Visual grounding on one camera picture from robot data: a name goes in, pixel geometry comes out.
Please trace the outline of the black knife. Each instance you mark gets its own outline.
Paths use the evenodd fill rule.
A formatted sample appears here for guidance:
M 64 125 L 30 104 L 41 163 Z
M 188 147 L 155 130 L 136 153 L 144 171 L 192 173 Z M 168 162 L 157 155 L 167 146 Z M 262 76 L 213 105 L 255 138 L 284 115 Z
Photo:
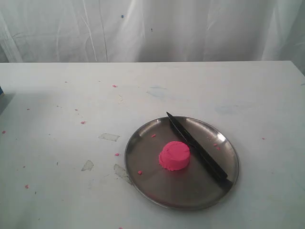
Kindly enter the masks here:
M 196 139 L 185 129 L 185 127 L 169 112 L 166 112 L 172 126 L 184 138 L 188 145 L 195 149 L 205 169 L 218 182 L 227 180 L 227 173 L 220 165 L 210 156 L 210 154 L 196 141 Z

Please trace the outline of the pink clay lump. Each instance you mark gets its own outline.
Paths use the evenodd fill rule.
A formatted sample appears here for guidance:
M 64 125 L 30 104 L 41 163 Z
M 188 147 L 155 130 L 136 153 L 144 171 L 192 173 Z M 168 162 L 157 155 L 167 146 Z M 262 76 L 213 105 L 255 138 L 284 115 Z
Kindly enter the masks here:
M 159 154 L 159 164 L 169 171 L 179 171 L 188 166 L 190 162 L 190 149 L 180 141 L 167 143 Z

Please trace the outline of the round steel plate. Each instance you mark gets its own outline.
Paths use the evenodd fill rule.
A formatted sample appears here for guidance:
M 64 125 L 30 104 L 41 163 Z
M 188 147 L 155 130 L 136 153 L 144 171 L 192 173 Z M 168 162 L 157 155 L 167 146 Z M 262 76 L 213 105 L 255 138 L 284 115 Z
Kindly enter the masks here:
M 177 120 L 227 173 L 227 179 L 215 180 L 193 147 L 187 167 L 179 171 L 162 168 L 159 154 L 163 147 L 171 141 L 185 141 L 168 117 L 151 120 L 133 133 L 125 149 L 126 173 L 143 196 L 160 206 L 208 208 L 224 199 L 235 186 L 240 170 L 238 154 L 212 125 L 190 117 L 178 116 Z

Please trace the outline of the white backdrop curtain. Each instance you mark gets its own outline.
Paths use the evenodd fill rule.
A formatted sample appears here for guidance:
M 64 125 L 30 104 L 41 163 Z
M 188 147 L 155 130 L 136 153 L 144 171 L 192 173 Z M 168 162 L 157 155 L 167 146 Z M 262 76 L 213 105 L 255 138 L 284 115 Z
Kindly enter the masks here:
M 8 62 L 196 62 L 305 57 L 302 0 L 3 0 Z

